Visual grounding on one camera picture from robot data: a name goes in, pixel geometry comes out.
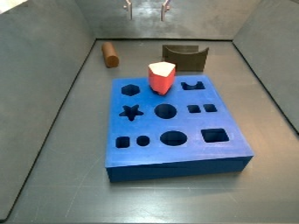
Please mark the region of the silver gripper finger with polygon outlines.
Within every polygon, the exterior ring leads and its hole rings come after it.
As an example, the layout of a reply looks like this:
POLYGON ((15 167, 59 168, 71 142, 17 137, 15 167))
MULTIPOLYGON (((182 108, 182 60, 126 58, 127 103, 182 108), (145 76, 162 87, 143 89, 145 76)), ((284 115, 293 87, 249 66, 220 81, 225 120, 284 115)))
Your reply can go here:
POLYGON ((164 21, 164 14, 169 10, 169 3, 172 0, 164 0, 162 5, 161 5, 161 16, 160 19, 164 21))
POLYGON ((131 20, 131 2, 130 0, 125 0, 123 9, 126 11, 126 17, 131 20))

